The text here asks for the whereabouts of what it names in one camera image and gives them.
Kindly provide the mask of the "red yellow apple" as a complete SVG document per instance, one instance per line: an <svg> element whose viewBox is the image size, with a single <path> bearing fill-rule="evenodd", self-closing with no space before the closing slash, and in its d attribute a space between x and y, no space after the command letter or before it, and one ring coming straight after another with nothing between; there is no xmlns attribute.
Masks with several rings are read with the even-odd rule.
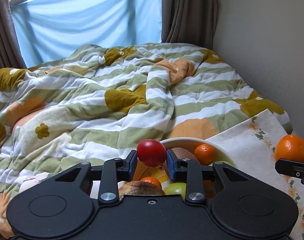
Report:
<svg viewBox="0 0 304 240"><path fill-rule="evenodd" d="M165 192L158 186L144 182L144 181L131 181L118 189L119 199L125 195L165 195Z"/></svg>

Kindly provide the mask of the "brown left curtain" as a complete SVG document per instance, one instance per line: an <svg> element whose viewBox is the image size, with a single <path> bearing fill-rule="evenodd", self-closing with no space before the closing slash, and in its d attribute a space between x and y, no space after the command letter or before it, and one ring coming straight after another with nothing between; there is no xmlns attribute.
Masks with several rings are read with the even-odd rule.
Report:
<svg viewBox="0 0 304 240"><path fill-rule="evenodd" d="M0 68L26 68L20 53L8 0L0 0Z"/></svg>

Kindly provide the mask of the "large orange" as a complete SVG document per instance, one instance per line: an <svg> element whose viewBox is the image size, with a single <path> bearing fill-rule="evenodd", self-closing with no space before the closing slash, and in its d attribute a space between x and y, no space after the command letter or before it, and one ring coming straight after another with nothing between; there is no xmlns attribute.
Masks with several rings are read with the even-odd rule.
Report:
<svg viewBox="0 0 304 240"><path fill-rule="evenodd" d="M288 134L282 137L275 148L275 161L286 159L304 163L304 139Z"/></svg>

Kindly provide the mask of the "brown curtain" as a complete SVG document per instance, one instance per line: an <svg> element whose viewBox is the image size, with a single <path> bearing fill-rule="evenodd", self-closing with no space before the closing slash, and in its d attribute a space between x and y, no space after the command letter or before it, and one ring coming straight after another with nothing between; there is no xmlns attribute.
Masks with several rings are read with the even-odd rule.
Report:
<svg viewBox="0 0 304 240"><path fill-rule="evenodd" d="M213 48L217 0L162 0L162 42Z"/></svg>
<svg viewBox="0 0 304 240"><path fill-rule="evenodd" d="M0 68L26 68L20 53L8 0L0 0Z"/></svg>

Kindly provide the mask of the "orange tangerine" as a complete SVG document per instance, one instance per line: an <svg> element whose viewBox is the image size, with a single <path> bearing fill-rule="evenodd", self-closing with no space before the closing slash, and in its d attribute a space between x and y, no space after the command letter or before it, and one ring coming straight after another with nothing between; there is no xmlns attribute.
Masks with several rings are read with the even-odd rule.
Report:
<svg viewBox="0 0 304 240"><path fill-rule="evenodd" d="M154 177L144 177L140 181L146 182L146 183L151 183L162 189L162 185L161 185L160 181Z"/></svg>

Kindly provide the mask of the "cream duck pattern bowl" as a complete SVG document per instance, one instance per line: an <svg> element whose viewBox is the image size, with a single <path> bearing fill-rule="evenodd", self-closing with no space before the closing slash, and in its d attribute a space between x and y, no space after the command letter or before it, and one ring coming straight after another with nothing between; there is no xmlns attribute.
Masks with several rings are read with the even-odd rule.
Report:
<svg viewBox="0 0 304 240"><path fill-rule="evenodd" d="M180 147L188 150L194 154L194 150L199 146L205 143L204 140L195 139L195 138L172 138L161 141L166 149L172 149L174 147ZM144 177L154 177L158 179L162 185L162 190L173 183L169 178L168 169L166 163L163 163L159 167L147 167L141 161L138 161L137 167L135 170L134 177L132 181L140 181Z"/></svg>

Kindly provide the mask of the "light blue window sheet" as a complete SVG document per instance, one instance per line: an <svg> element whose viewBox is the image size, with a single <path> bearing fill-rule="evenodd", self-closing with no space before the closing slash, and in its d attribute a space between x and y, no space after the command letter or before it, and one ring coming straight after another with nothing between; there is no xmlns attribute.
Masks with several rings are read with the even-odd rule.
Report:
<svg viewBox="0 0 304 240"><path fill-rule="evenodd" d="M28 67L103 48L161 42L162 0L30 0L11 8Z"/></svg>

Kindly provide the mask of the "white floral tablecloth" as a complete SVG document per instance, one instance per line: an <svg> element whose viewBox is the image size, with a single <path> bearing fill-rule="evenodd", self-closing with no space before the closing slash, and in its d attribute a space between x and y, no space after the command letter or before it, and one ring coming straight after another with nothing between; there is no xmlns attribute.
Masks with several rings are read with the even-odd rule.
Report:
<svg viewBox="0 0 304 240"><path fill-rule="evenodd" d="M299 217L291 237L304 239L304 185L299 178L278 174L272 148L285 130L272 113L265 110L254 117L215 135L207 142L226 151L238 169L287 193L298 205Z"/></svg>

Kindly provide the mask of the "small orange mandarin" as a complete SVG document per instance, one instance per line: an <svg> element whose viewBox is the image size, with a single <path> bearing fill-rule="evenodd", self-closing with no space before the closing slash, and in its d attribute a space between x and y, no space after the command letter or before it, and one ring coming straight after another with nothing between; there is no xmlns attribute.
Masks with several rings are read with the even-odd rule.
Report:
<svg viewBox="0 0 304 240"><path fill-rule="evenodd" d="M212 145L205 143L194 150L194 155L201 165L209 165L215 161L216 150Z"/></svg>

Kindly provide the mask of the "brown kiwi fruit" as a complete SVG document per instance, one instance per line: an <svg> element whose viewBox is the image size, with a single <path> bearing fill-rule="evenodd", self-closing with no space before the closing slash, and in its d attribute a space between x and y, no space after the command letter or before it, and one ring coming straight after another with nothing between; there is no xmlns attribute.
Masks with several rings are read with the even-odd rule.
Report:
<svg viewBox="0 0 304 240"><path fill-rule="evenodd" d="M184 148L174 147L172 148L172 151L174 152L174 154L177 156L178 159L188 158L188 159L198 160L194 154L192 154L191 152L189 152Z"/></svg>

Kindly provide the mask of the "red tomato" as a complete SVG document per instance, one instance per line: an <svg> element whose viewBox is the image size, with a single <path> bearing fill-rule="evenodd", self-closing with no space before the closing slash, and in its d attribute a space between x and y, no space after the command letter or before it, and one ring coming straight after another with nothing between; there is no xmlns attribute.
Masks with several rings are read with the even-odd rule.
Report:
<svg viewBox="0 0 304 240"><path fill-rule="evenodd" d="M136 153L139 161L147 167L158 167L167 159L166 148L159 141L152 139L139 142Z"/></svg>

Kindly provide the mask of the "brown right curtain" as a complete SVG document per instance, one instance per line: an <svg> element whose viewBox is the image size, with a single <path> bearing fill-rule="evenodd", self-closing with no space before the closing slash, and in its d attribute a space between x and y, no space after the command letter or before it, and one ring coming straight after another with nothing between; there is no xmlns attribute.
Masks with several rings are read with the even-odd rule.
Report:
<svg viewBox="0 0 304 240"><path fill-rule="evenodd" d="M162 0L162 42L213 48L217 0Z"/></svg>

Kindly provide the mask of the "green apple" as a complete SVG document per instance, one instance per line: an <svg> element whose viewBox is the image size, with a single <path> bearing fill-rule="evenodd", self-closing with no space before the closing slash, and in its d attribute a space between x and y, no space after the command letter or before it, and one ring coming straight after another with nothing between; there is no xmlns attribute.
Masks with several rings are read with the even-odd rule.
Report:
<svg viewBox="0 0 304 240"><path fill-rule="evenodd" d="M186 197L186 183L171 183L163 190L167 195L179 194L183 199Z"/></svg>

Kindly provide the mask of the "striped floral quilt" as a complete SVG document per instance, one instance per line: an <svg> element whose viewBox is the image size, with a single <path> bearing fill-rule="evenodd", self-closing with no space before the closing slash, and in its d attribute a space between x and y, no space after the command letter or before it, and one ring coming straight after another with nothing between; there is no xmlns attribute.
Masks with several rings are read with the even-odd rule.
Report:
<svg viewBox="0 0 304 240"><path fill-rule="evenodd" d="M0 234L13 236L7 206L30 178L81 161L123 157L144 139L207 139L269 110L215 51L186 43L102 48L29 69L0 69Z"/></svg>

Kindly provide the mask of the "green lime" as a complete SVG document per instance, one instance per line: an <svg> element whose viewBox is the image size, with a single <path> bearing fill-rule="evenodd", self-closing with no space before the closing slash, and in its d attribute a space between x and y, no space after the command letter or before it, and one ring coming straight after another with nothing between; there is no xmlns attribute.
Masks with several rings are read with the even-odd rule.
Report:
<svg viewBox="0 0 304 240"><path fill-rule="evenodd" d="M213 164L226 164L226 165L235 167L232 163L230 163L228 161L224 161L224 160L214 161L214 162L210 163L208 166L213 166Z"/></svg>

